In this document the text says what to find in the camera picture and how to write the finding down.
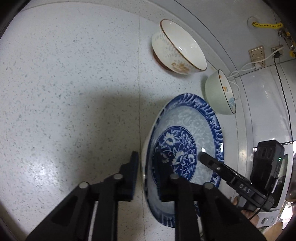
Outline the person's right hand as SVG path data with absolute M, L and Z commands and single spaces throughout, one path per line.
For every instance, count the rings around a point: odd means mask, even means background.
M 236 196 L 234 198 L 234 200 L 232 201 L 233 205 L 237 205 L 238 204 L 238 197 L 239 196 Z M 252 218 L 252 216 L 255 214 L 255 212 L 252 212 L 252 211 L 248 211 L 248 210 L 241 210 L 241 213 L 247 218 L 250 220 L 250 222 L 254 225 L 254 226 L 257 226 L 258 223 L 259 223 L 259 216 L 256 215 L 255 217 Z M 275 232 L 279 232 L 281 233 L 281 230 L 282 230 L 282 227 L 283 227 L 283 223 L 282 222 L 278 222 L 276 223 L 273 227 L 271 227 L 270 229 L 272 231 L 275 231 Z

